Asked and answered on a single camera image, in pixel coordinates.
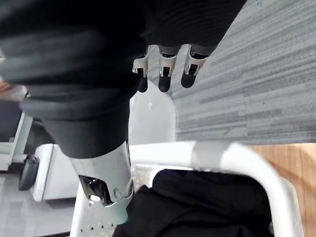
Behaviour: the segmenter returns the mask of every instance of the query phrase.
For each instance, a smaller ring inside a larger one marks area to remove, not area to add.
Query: robotic hand
[[[43,121],[71,157],[87,199],[111,210],[114,224],[127,220],[133,196],[129,99],[147,89],[147,46],[159,46],[166,92],[178,50],[190,44],[181,80],[189,88],[245,1],[0,3],[1,76],[28,88],[21,108]]]

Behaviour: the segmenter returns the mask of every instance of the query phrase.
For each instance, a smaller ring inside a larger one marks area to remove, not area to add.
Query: gray carpet
[[[316,0],[248,0],[190,89],[180,86],[186,52],[169,91],[178,140],[316,141]]]

